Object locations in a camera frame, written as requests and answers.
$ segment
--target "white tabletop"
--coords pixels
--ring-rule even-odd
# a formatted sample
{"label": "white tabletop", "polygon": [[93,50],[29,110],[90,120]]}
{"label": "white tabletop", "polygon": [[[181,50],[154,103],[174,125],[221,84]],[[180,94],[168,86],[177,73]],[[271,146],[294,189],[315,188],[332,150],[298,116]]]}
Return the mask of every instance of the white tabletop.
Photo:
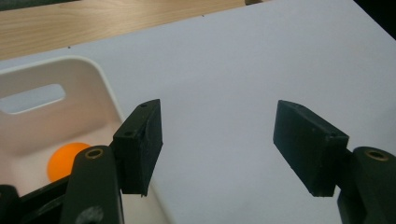
{"label": "white tabletop", "polygon": [[396,42],[351,0],[274,0],[70,49],[99,63],[120,107],[160,98],[154,173],[175,223],[340,223],[273,144],[276,103],[305,105],[349,149],[396,154]]}

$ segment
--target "orange ball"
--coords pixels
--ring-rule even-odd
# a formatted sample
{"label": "orange ball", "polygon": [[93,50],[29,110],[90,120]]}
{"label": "orange ball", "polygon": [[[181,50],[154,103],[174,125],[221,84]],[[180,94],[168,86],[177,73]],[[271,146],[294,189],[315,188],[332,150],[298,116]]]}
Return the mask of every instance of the orange ball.
{"label": "orange ball", "polygon": [[49,159],[47,175],[50,182],[55,182],[72,172],[73,162],[76,155],[90,147],[85,143],[70,143],[60,147]]}

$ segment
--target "white plastic bin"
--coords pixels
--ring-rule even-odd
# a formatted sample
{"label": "white plastic bin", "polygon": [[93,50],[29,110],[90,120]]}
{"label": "white plastic bin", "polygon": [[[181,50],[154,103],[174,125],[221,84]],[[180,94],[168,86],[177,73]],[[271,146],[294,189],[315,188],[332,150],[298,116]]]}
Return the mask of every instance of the white plastic bin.
{"label": "white plastic bin", "polygon": [[[47,185],[47,163],[57,148],[109,145],[122,121],[103,72],[88,59],[62,57],[0,72],[0,184],[20,195]],[[147,198],[122,197],[126,223],[169,223],[152,187]]]}

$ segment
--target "screw hole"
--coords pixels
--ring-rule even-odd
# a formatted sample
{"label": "screw hole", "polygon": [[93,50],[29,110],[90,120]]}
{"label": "screw hole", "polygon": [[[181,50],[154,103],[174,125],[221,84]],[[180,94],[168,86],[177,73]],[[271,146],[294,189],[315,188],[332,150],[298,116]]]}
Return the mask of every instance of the screw hole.
{"label": "screw hole", "polygon": [[387,161],[389,157],[384,153],[376,150],[367,150],[366,155],[377,161]]}
{"label": "screw hole", "polygon": [[85,153],[85,158],[94,160],[101,157],[103,150],[101,148],[94,148]]}

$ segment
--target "wooden table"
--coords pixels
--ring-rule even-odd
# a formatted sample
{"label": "wooden table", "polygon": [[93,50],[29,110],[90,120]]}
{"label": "wooden table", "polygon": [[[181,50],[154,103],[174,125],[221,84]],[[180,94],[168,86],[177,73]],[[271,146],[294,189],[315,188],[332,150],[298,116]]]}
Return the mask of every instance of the wooden table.
{"label": "wooden table", "polygon": [[245,5],[244,0],[82,0],[0,12],[0,60]]}

